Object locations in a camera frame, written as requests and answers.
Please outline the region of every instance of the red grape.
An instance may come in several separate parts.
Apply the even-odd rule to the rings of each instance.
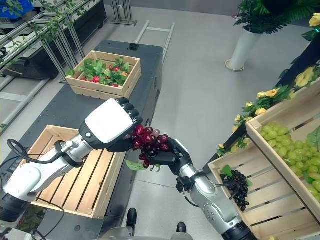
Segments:
[[[144,130],[143,130],[143,134],[152,134],[154,131],[154,129],[152,127],[146,127]]]
[[[144,133],[144,126],[142,124],[139,124],[138,126],[136,126],[135,128],[135,132],[137,135],[142,135]]]

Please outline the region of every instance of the white flower pot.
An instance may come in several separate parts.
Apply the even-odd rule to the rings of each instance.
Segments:
[[[262,35],[263,33],[252,33],[243,28],[232,58],[225,62],[225,66],[236,72],[245,69],[245,62]]]

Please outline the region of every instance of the strawberry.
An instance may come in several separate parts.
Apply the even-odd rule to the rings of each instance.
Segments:
[[[94,76],[92,82],[94,83],[99,83],[100,82],[100,77],[99,76]]]

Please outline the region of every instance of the empty wooden crate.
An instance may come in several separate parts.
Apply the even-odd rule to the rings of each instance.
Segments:
[[[66,142],[76,134],[77,129],[47,125],[29,154],[45,154],[54,147],[56,141]],[[38,197],[64,208],[67,213],[103,219],[125,155],[125,152],[111,153],[106,149],[93,150],[82,167],[56,178]],[[40,199],[32,204],[59,210]]]
[[[131,67],[131,73],[129,74],[123,86],[114,87],[100,83],[80,80],[84,77],[85,74],[82,71],[78,71],[78,69],[79,67],[84,66],[85,60],[102,60],[102,62],[106,64],[106,67],[108,68],[108,66],[114,64],[116,62],[116,59],[118,58],[123,58],[123,62],[129,63]],[[108,100],[110,98],[116,99],[121,97],[129,98],[132,91],[135,89],[138,80],[141,77],[141,62],[140,59],[136,57],[122,56],[101,51],[91,51],[74,68],[74,70],[74,76],[67,76],[66,80],[76,94],[103,100]]]
[[[320,126],[320,78],[310,88],[303,88],[294,99],[281,102],[246,123],[248,135],[291,185],[305,205],[320,221],[320,203],[277,152],[260,135],[261,128],[275,122],[290,129],[292,140],[305,142],[307,135]]]
[[[259,240],[269,240],[271,236],[295,240],[320,233],[316,219],[254,144],[209,163],[220,184],[220,172],[226,165],[240,171],[253,183],[246,198],[250,205],[245,212],[232,201]],[[230,197],[227,189],[223,188],[223,191]]]

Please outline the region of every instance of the black cable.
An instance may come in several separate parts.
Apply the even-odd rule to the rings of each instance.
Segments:
[[[53,158],[51,158],[48,161],[39,161],[33,158],[29,157],[29,154],[27,153],[26,149],[24,148],[24,146],[22,146],[21,143],[19,143],[18,141],[14,140],[14,139],[8,139],[6,141],[6,143],[8,144],[9,148],[15,153],[17,154],[19,157],[35,163],[35,164],[51,164],[53,163],[55,160],[59,159],[64,153],[63,152],[58,152],[56,155],[54,155]]]

